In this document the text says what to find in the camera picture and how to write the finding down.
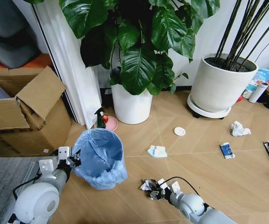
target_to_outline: caster wheel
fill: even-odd
[[[196,112],[193,112],[192,116],[193,116],[194,118],[200,118],[201,115],[198,114],[198,113],[196,113]]]

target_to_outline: white plant pot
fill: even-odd
[[[219,69],[204,60],[214,56],[211,54],[202,58],[191,88],[193,102],[207,112],[225,111],[233,106],[258,71],[258,66],[249,60],[244,65],[250,72]]]
[[[140,95],[131,95],[122,85],[112,85],[115,114],[123,123],[134,125],[145,121],[150,114],[152,95],[147,89]]]

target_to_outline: wooden floor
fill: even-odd
[[[262,142],[269,140],[269,110],[246,100],[236,103],[220,119],[196,119],[185,107],[188,94],[162,92],[153,97],[150,117],[138,125],[119,122],[116,133],[125,150],[128,179],[112,190],[97,191],[71,175],[53,224],[188,224],[167,201],[151,201],[139,190],[141,179],[182,176],[202,198],[240,224],[269,224],[269,158]],[[238,120],[252,134],[233,137],[231,124]],[[184,137],[173,133],[176,126]],[[71,128],[67,145],[73,146],[84,130]],[[230,142],[235,159],[225,160],[219,144]],[[166,146],[167,158],[152,158],[150,145]],[[186,193],[192,189],[181,183]]]

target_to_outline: white bottle cap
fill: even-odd
[[[260,84],[260,87],[261,87],[261,88],[267,88],[268,86],[269,86],[269,85],[268,85],[267,83],[261,83],[261,84]]]
[[[182,127],[175,127],[174,128],[174,133],[178,136],[184,136],[185,135],[185,130]]]

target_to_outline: green spray bottle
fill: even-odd
[[[101,112],[105,112],[104,109],[101,107],[99,108],[95,114],[97,114],[97,128],[105,128],[106,124],[102,119]]]

